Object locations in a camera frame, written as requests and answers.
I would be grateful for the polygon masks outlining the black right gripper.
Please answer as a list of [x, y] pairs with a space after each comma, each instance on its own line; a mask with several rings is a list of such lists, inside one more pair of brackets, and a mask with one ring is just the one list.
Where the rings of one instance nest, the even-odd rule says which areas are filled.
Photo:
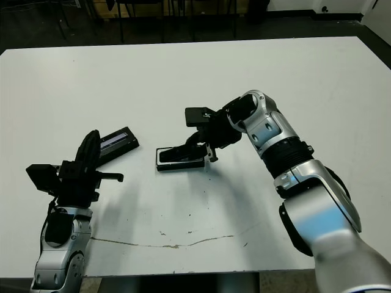
[[200, 159], [208, 155], [210, 162], [216, 162], [216, 148], [223, 149], [240, 141], [242, 132], [232, 127], [225, 110], [202, 109], [202, 118], [198, 131], [185, 144], [176, 146], [174, 154], [181, 154], [185, 159]]

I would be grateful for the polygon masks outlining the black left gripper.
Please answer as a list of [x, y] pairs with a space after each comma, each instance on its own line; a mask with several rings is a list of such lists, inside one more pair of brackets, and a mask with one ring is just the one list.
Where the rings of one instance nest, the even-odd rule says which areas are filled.
[[103, 179], [123, 182], [121, 173], [96, 170], [100, 158], [100, 133], [93, 130], [85, 136], [77, 150], [75, 161], [63, 161], [59, 169], [59, 187], [54, 191], [58, 206], [89, 208], [99, 199], [96, 191]]

